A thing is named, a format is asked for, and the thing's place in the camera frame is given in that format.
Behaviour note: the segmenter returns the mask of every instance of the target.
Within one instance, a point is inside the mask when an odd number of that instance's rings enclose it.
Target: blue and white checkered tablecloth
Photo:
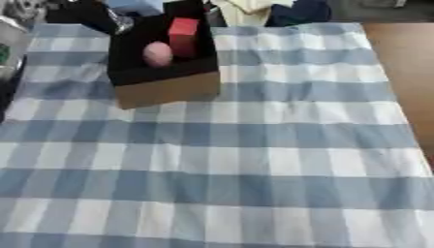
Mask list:
[[[0,127],[0,247],[430,248],[434,183],[358,24],[215,29],[222,94],[119,109],[43,25]]]

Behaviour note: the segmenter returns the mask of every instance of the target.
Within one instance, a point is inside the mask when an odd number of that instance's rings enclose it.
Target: white cloth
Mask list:
[[[221,10],[229,26],[264,26],[271,6],[291,7],[296,0],[211,0]]]

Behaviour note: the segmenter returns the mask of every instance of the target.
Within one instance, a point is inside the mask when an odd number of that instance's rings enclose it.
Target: clothing pile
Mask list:
[[[331,9],[326,0],[205,0],[205,2],[220,10],[219,15],[228,26],[282,27],[325,22],[331,19]]]

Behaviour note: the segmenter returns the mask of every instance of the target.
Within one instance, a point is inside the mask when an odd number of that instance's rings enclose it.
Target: clutter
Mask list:
[[[163,13],[163,0],[106,0],[119,14],[137,13],[141,16],[156,16]]]
[[[284,27],[312,22],[327,22],[331,19],[331,7],[326,0],[300,0],[291,8],[273,5],[265,26]]]
[[[172,60],[171,47],[162,42],[154,42],[144,47],[143,60],[152,67],[168,66]]]
[[[143,48],[155,42],[168,44],[173,20],[181,16],[196,24],[181,27],[183,35],[177,36],[180,40],[176,41],[189,44],[187,53],[193,51],[195,56],[174,54],[170,64],[163,67],[143,61]],[[108,77],[122,109],[217,96],[221,85],[217,51],[202,0],[165,3],[162,15],[139,17],[130,32],[111,36]]]
[[[295,1],[304,0],[211,0],[220,8],[228,26],[265,26],[272,5],[290,8]]]
[[[196,55],[196,33],[198,20],[176,17],[169,30],[170,47],[173,54],[191,58]]]
[[[208,19],[209,25],[212,27],[227,27],[228,24],[225,22],[225,18],[222,15],[222,11],[217,5],[208,1],[204,4],[206,11],[206,18]]]

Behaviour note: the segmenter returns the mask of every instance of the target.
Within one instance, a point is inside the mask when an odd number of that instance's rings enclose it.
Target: dark cloth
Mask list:
[[[273,5],[265,26],[284,27],[311,22],[327,22],[331,8],[326,0],[297,0],[291,8]]]

